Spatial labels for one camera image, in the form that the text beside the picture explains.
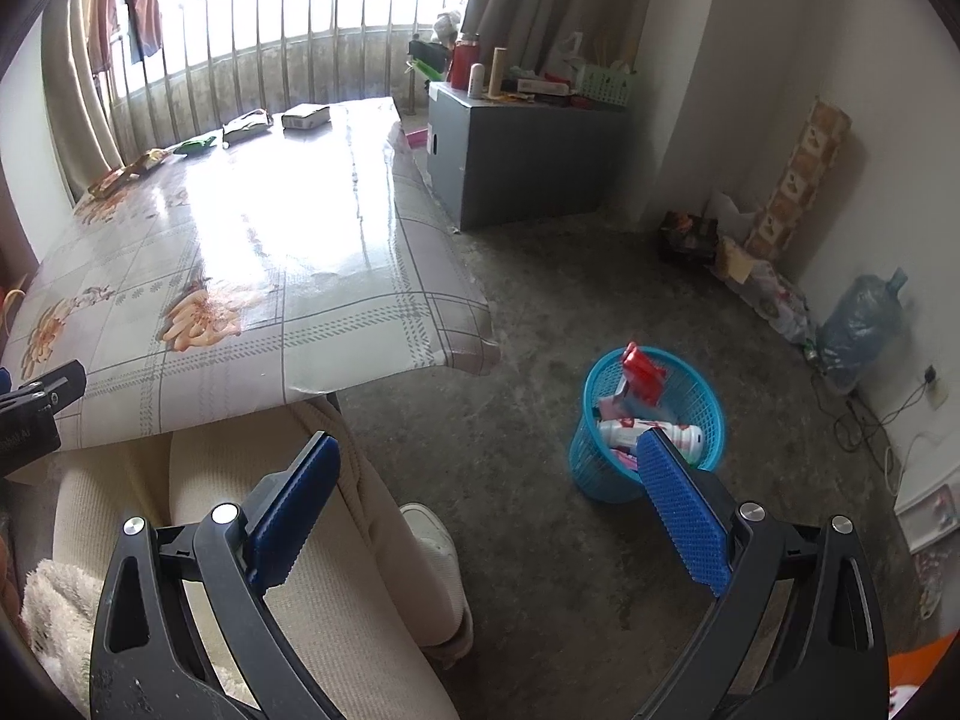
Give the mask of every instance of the red bottle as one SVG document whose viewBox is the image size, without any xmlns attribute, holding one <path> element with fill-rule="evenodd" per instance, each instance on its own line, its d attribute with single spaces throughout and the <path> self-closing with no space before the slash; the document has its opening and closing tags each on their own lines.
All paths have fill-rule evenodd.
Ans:
<svg viewBox="0 0 960 720">
<path fill-rule="evenodd" d="M 470 82 L 470 68 L 480 61 L 480 36 L 464 32 L 453 47 L 448 80 L 454 89 L 465 92 Z"/>
</svg>

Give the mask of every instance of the floral tablecloth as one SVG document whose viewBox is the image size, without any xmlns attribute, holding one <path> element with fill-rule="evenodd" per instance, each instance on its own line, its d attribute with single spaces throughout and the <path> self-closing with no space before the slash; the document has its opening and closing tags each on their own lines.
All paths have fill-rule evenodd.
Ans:
<svg viewBox="0 0 960 720">
<path fill-rule="evenodd" d="M 490 311 L 450 248 L 392 100 L 311 132 L 172 156 L 87 197 L 44 258 L 2 365 L 72 359 L 64 448 L 164 433 L 402 370 L 487 372 Z"/>
</svg>

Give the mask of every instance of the white can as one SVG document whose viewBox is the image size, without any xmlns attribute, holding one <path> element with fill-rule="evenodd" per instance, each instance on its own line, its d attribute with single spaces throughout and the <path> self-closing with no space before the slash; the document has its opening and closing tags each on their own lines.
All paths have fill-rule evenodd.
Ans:
<svg viewBox="0 0 960 720">
<path fill-rule="evenodd" d="M 467 97 L 471 100 L 483 100 L 484 68 L 479 62 L 470 66 L 470 81 L 467 84 Z"/>
<path fill-rule="evenodd" d="M 603 443 L 611 449 L 634 453 L 637 439 L 649 429 L 659 427 L 683 455 L 683 459 L 696 466 L 704 453 L 704 432 L 696 425 L 675 425 L 670 422 L 649 422 L 644 419 L 608 419 L 600 422 L 597 429 Z"/>
</svg>

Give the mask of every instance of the wall outlet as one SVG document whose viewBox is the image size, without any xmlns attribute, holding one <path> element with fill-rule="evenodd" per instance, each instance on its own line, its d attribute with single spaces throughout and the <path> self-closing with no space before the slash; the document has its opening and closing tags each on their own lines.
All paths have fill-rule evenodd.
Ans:
<svg viewBox="0 0 960 720">
<path fill-rule="evenodd" d="M 950 396 L 950 387 L 941 377 L 933 380 L 933 383 L 926 388 L 926 400 L 933 410 L 939 409 Z"/>
</svg>

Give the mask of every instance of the blue gripper pad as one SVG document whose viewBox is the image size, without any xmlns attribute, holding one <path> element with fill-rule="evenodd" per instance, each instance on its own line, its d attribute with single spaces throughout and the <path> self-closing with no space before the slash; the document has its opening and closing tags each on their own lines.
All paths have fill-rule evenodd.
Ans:
<svg viewBox="0 0 960 720">
<path fill-rule="evenodd" d="M 317 434 L 289 469 L 263 477 L 244 501 L 247 581 L 263 595 L 283 584 L 340 477 L 340 449 Z"/>
<path fill-rule="evenodd" d="M 637 439 L 637 471 L 693 581 L 719 598 L 730 583 L 727 532 L 666 446 L 650 430 Z"/>
</svg>

